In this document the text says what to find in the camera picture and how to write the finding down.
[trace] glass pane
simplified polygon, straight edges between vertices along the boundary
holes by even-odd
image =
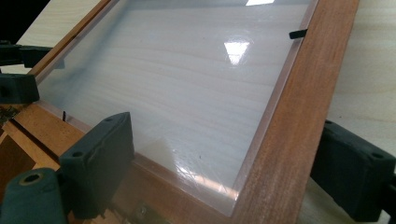
[[[130,111],[136,151],[218,195],[226,205],[206,203],[230,214],[288,33],[309,3],[119,1],[39,85],[41,97],[91,126]]]
[[[396,156],[396,1],[360,0],[328,119]],[[386,224],[382,212],[377,223]],[[312,179],[298,223],[356,223]]]

